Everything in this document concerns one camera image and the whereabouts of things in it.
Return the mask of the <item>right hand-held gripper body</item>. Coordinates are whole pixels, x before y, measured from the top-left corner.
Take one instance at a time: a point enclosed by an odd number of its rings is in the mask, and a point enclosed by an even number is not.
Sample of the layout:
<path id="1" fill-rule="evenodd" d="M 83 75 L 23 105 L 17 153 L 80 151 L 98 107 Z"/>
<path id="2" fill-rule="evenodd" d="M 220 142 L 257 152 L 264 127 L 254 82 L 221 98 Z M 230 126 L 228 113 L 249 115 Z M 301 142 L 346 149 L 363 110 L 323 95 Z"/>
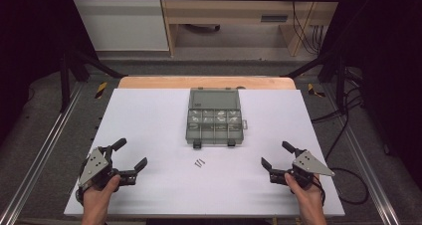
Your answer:
<path id="1" fill-rule="evenodd" d="M 288 148 L 295 155 L 292 167 L 288 170 L 275 169 L 269 165 L 270 182 L 287 185 L 285 174 L 290 174 L 302 189 L 309 188 L 314 182 L 314 175 L 335 176 L 335 173 L 316 159 L 308 150 Z"/>

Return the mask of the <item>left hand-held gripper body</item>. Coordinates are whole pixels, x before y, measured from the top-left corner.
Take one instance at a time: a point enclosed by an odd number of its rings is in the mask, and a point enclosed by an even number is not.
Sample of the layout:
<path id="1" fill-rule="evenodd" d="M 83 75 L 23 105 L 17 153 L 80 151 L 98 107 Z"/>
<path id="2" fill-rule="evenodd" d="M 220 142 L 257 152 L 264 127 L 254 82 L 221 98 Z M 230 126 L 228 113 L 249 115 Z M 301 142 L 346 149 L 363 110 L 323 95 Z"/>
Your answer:
<path id="1" fill-rule="evenodd" d="M 111 155 L 119 147 L 95 147 L 82 166 L 82 173 L 78 186 L 82 190 L 95 186 L 105 188 L 108 182 L 117 174 L 120 176 L 119 186 L 134 185 L 136 183 L 137 170 L 119 171 L 112 167 Z"/>

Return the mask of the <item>grey clear compartment box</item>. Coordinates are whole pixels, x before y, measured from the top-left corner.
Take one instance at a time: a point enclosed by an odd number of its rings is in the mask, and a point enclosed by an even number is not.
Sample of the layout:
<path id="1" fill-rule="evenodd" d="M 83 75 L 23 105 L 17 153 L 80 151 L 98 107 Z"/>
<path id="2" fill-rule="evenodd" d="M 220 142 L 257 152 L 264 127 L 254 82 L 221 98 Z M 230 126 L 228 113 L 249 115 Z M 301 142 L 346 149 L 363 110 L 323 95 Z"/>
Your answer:
<path id="1" fill-rule="evenodd" d="M 194 149 L 204 145 L 235 147 L 244 140 L 238 89 L 191 89 L 185 138 Z"/>

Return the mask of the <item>person's right hand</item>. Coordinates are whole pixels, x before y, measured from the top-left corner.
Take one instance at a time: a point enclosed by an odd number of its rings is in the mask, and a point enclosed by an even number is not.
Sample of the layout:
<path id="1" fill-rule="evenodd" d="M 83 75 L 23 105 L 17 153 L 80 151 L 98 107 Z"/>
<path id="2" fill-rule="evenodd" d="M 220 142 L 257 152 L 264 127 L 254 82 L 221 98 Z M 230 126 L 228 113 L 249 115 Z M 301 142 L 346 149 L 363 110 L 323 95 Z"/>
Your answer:
<path id="1" fill-rule="evenodd" d="M 320 190 L 314 186 L 303 190 L 297 181 L 289 174 L 285 175 L 288 186 L 295 193 L 303 217 L 317 219 L 323 216 Z"/>

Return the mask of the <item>person's left hand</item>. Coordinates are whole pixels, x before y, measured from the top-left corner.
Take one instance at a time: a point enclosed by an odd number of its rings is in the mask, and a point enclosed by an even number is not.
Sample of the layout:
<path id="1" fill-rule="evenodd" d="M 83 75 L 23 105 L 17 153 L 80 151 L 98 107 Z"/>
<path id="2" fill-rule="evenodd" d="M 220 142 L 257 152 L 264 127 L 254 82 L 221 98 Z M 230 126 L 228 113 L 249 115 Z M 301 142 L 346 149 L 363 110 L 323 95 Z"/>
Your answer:
<path id="1" fill-rule="evenodd" d="M 84 214 L 95 217 L 106 216 L 110 198 L 118 188 L 120 176 L 115 175 L 103 190 L 89 188 L 84 194 Z"/>

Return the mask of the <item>white table board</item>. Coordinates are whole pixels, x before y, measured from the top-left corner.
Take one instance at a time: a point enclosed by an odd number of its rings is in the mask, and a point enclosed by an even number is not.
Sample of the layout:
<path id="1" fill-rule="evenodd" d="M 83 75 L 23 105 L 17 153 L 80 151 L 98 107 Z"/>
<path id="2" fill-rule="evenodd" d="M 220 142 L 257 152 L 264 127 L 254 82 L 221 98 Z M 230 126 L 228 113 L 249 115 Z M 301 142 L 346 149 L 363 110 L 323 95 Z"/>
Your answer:
<path id="1" fill-rule="evenodd" d="M 125 138 L 112 156 L 120 170 L 147 158 L 133 186 L 115 193 L 114 217 L 273 217 L 296 216 L 290 189 L 270 182 L 261 157 L 289 169 L 294 155 L 282 147 L 309 150 L 322 159 L 302 94 L 298 90 L 243 90 L 241 109 L 248 127 L 233 148 L 194 149 L 185 139 L 189 93 L 186 90 L 117 89 L 112 93 L 94 140 L 97 146 Z M 201 167 L 197 159 L 206 164 Z"/>

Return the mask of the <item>yellow black tape marker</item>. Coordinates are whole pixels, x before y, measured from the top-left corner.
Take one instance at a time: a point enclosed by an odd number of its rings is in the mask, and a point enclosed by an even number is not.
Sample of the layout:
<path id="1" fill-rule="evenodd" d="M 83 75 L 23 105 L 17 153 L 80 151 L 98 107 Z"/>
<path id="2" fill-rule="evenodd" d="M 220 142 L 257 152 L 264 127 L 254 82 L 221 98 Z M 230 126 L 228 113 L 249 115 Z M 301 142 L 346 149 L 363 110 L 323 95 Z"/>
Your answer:
<path id="1" fill-rule="evenodd" d="M 309 95 L 316 96 L 319 98 L 325 98 L 325 93 L 317 92 L 313 84 L 308 84 L 308 92 L 309 92 Z"/>
<path id="2" fill-rule="evenodd" d="M 102 97 L 102 95 L 103 95 L 103 93 L 106 89 L 106 86 L 107 86 L 107 82 L 100 83 L 98 90 L 96 92 L 96 95 L 95 95 L 95 99 L 100 99 Z"/>

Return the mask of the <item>group of small metal parts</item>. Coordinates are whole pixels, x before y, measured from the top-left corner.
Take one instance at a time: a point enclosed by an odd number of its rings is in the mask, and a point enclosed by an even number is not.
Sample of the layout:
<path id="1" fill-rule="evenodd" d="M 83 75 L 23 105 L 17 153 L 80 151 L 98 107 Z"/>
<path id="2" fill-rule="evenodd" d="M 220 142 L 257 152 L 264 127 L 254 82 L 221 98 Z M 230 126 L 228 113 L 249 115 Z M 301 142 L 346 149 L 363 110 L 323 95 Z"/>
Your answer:
<path id="1" fill-rule="evenodd" d="M 192 130 L 240 130 L 242 115 L 236 110 L 190 110 L 187 128 Z"/>

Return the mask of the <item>wooden table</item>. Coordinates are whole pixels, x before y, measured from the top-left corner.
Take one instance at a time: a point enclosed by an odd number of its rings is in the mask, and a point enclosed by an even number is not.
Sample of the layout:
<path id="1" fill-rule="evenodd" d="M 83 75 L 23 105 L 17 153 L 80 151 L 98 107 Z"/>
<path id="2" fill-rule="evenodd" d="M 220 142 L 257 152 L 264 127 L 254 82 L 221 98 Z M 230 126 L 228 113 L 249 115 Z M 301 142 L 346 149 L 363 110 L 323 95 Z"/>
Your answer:
<path id="1" fill-rule="evenodd" d="M 202 77 L 202 76 L 140 76 L 124 77 L 119 89 L 190 89 L 238 88 L 251 90 L 295 90 L 290 78 L 281 77 Z"/>

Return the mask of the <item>white cabinet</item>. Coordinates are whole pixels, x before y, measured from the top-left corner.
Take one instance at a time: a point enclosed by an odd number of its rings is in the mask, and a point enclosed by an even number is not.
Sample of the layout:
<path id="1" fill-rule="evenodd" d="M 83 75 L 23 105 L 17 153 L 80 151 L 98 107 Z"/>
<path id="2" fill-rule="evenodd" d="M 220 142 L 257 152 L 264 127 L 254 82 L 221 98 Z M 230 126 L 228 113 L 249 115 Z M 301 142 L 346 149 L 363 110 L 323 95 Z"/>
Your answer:
<path id="1" fill-rule="evenodd" d="M 75 0 L 94 48 L 111 51 L 168 51 L 159 0 Z"/>

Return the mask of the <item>wooden desk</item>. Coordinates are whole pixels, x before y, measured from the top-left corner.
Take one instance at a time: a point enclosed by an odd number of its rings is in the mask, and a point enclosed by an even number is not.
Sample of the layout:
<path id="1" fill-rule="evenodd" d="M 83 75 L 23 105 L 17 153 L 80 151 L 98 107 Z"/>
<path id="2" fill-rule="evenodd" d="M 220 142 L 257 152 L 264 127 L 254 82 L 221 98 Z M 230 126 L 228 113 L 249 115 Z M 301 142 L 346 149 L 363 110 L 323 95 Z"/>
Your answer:
<path id="1" fill-rule="evenodd" d="M 335 2 L 277 1 L 163 0 L 161 4 L 170 28 L 182 24 L 277 25 L 293 57 L 310 43 L 312 26 L 329 26 L 337 7 Z"/>

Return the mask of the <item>aluminium floor rail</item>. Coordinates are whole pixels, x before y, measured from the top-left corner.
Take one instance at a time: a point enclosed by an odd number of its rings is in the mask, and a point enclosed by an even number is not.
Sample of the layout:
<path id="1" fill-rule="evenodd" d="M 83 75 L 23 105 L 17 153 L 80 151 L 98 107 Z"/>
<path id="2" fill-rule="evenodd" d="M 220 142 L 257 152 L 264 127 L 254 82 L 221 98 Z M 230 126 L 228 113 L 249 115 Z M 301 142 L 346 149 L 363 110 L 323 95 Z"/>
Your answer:
<path id="1" fill-rule="evenodd" d="M 37 156 L 33 160 L 23 181 L 12 197 L 8 206 L 0 215 L 0 225 L 14 225 L 17 221 L 25 203 L 27 202 L 36 182 L 38 181 L 42 170 L 45 167 L 51 152 L 54 150 L 56 143 L 71 116 L 76 103 L 78 102 L 81 92 L 85 84 L 76 82 L 71 93 L 70 102 L 65 109 L 59 113 L 53 127 L 50 129 L 48 136 L 44 140 Z"/>
<path id="2" fill-rule="evenodd" d="M 327 113 L 331 118 L 316 122 L 317 139 L 328 165 L 340 169 L 334 185 L 342 197 L 345 215 L 338 220 L 354 224 L 399 225 L 399 218 L 390 203 L 374 169 L 374 159 L 382 151 L 377 137 L 365 118 L 359 90 L 348 85 L 344 91 L 349 103 L 349 116 L 335 113 L 335 86 L 318 84 L 325 98 L 310 97 L 313 116 Z"/>

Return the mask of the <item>black frame stand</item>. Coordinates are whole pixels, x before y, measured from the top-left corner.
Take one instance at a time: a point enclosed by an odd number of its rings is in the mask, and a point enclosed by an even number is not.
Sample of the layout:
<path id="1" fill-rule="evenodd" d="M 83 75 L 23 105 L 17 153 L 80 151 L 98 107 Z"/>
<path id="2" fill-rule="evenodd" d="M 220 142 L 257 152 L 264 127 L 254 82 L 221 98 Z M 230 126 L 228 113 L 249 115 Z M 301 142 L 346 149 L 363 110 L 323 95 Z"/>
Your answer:
<path id="1" fill-rule="evenodd" d="M 94 57 L 88 56 L 80 51 L 65 52 L 60 59 L 62 92 L 62 106 L 60 109 L 61 113 L 66 110 L 71 102 L 69 73 L 72 73 L 78 82 L 86 82 L 90 78 L 90 74 L 86 68 L 86 65 L 91 65 L 115 79 L 124 78 L 124 74 L 121 74 L 107 67 Z"/>
<path id="2" fill-rule="evenodd" d="M 333 76 L 336 76 L 335 104 L 337 108 L 344 113 L 346 111 L 344 102 L 345 65 L 341 54 L 335 50 L 328 50 L 327 52 L 320 54 L 298 69 L 283 75 L 283 78 L 294 79 L 318 65 L 322 65 L 322 68 L 317 75 L 317 78 L 321 83 L 329 83 Z"/>

